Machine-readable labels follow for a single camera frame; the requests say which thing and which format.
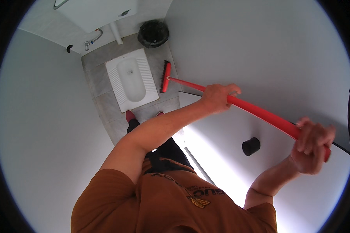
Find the gray tile floor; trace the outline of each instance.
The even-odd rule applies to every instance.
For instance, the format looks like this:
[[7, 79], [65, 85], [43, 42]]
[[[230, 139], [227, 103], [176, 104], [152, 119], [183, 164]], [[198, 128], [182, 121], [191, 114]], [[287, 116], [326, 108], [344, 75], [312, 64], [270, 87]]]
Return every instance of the gray tile floor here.
[[[114, 145], [126, 134], [128, 123], [124, 113], [121, 113], [119, 109], [104, 63], [123, 54], [144, 48], [137, 41], [137, 34], [124, 37], [122, 40], [123, 44], [121, 45], [113, 41], [82, 57], [83, 69], [92, 99]], [[178, 83], [170, 82], [166, 93], [160, 93], [164, 60], [172, 63], [171, 76], [178, 77], [168, 42], [158, 48], [144, 48], [144, 50], [157, 87], [159, 100], [132, 110], [140, 123], [154, 117], [159, 111], [167, 113], [180, 108], [178, 92], [182, 91]]]

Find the brown t-shirt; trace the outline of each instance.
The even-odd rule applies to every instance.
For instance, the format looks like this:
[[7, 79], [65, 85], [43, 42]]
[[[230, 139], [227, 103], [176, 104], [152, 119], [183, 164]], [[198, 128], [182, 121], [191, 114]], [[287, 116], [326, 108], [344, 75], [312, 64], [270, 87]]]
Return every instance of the brown t-shirt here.
[[150, 167], [145, 159], [136, 185], [120, 171], [97, 172], [75, 204], [71, 232], [165, 232], [176, 226], [197, 232], [277, 232], [271, 204], [244, 210], [194, 171], [144, 175]]

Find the white pipe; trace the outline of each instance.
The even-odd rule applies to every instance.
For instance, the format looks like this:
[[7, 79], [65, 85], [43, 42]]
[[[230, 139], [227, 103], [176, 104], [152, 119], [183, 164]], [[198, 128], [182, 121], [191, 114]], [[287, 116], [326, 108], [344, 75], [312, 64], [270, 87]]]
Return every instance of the white pipe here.
[[122, 38], [121, 38], [121, 35], [119, 34], [119, 31], [118, 31], [118, 27], [117, 27], [117, 23], [114, 21], [114, 22], [111, 22], [109, 23], [109, 26], [110, 26], [110, 29], [112, 30], [113, 32], [113, 35], [117, 41], [118, 44], [123, 44], [123, 41], [122, 41]]

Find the white ceramic squat toilet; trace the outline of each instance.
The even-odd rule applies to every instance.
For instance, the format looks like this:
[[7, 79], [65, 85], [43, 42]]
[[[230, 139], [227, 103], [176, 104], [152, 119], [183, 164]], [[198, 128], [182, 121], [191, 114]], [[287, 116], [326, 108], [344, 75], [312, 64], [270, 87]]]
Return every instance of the white ceramic squat toilet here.
[[159, 99], [144, 49], [114, 58], [105, 66], [121, 112]]

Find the black trash bag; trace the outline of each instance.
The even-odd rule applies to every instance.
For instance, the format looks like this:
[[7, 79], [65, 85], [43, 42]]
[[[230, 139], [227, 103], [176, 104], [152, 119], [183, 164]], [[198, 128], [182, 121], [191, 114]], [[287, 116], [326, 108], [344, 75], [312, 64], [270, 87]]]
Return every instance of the black trash bag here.
[[151, 49], [164, 44], [168, 37], [169, 30], [164, 23], [158, 20], [150, 20], [140, 27], [137, 40], [146, 48]]

